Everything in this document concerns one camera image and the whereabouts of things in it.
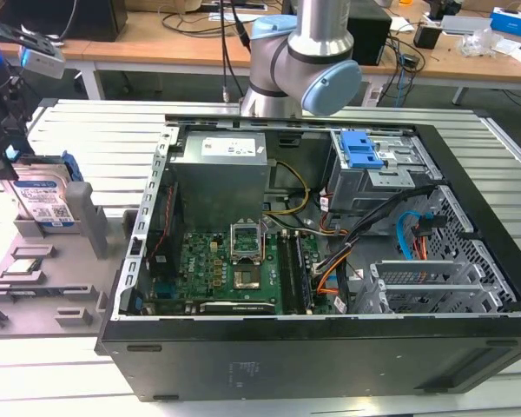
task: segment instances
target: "slotted metal worktable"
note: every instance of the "slotted metal worktable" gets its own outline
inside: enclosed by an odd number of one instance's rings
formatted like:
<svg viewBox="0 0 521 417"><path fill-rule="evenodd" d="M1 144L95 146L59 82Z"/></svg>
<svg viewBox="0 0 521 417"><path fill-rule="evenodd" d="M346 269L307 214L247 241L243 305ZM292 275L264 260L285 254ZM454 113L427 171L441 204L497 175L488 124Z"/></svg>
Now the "slotted metal worktable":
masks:
<svg viewBox="0 0 521 417"><path fill-rule="evenodd" d="M36 111L30 142L40 155L64 150L72 153L85 180L93 186L94 203L103 205L108 216L119 216L125 209L139 206L167 113L226 115L236 114L237 107L62 100ZM345 109L335 117L367 124L435 126L521 248L521 150L492 119L469 110L368 108ZM10 199L0 192L0 259L15 232L10 225L14 214ZM33 409L40 414L45 410L45 415L47 411L65 414L66 410L93 415L97 407L133 415L236 416L383 415L498 408L505 415L516 415L521 411L521 361L463 395L150 404L133 396L113 362L95 356L93 346L94 338L0 341L0 415L26 414Z"/></svg>

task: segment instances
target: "table leg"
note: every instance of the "table leg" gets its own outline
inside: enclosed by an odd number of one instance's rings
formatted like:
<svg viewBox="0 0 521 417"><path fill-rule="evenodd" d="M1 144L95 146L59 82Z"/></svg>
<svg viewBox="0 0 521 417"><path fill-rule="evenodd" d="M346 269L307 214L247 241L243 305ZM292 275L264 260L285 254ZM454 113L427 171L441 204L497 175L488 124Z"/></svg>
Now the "table leg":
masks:
<svg viewBox="0 0 521 417"><path fill-rule="evenodd" d="M452 104L454 106L459 106L461 104L461 101L463 100L463 97L465 97L465 94L467 94L468 90L469 89L466 87L459 87L455 93L455 96L452 99Z"/></svg>
<svg viewBox="0 0 521 417"><path fill-rule="evenodd" d="M363 107L376 107L380 101L380 95L388 82L388 76L371 76L366 86Z"/></svg>
<svg viewBox="0 0 521 417"><path fill-rule="evenodd" d="M102 89L101 78L98 75L95 63L85 63L78 69L81 71L89 100L104 100L104 90Z"/></svg>

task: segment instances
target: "black computer tower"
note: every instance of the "black computer tower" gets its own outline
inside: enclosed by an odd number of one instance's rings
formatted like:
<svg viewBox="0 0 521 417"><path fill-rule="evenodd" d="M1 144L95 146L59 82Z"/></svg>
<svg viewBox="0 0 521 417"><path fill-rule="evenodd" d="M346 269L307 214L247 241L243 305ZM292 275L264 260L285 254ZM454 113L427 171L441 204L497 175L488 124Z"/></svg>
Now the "black computer tower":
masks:
<svg viewBox="0 0 521 417"><path fill-rule="evenodd" d="M73 10L73 0L9 0L0 22L44 35L60 35ZM79 0L68 38L114 42L128 19L124 0Z"/></svg>
<svg viewBox="0 0 521 417"><path fill-rule="evenodd" d="M374 0L352 0L347 30L353 35L353 60L378 65L386 45L392 18Z"/></svg>

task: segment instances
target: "blue box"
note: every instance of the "blue box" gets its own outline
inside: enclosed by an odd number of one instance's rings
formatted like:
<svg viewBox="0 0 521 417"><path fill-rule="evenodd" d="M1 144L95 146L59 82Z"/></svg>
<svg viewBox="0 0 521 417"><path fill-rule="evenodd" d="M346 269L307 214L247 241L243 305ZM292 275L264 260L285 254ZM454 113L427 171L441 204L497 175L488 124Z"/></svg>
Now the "blue box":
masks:
<svg viewBox="0 0 521 417"><path fill-rule="evenodd" d="M494 30L512 33L521 36L521 12L508 13L500 7L495 7L490 15L492 18L491 27Z"/></svg>

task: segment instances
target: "ram slot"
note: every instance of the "ram slot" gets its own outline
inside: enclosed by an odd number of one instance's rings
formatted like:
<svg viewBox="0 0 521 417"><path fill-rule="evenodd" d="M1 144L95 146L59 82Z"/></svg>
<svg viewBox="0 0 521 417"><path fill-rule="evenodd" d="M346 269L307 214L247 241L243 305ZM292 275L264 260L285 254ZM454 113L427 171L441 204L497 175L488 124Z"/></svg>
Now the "ram slot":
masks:
<svg viewBox="0 0 521 417"><path fill-rule="evenodd" d="M282 309L284 314L297 314L299 309L295 286L293 284L294 279L291 264L292 252L290 250L291 245L289 239L282 235L278 235L277 246Z"/></svg>
<svg viewBox="0 0 521 417"><path fill-rule="evenodd" d="M300 295L301 313L305 313L313 305L313 298L311 296L311 286L309 284L309 275L307 268L305 268L305 257L303 256L303 249L301 247L301 238L294 236L293 244L293 277L295 278L295 288Z"/></svg>

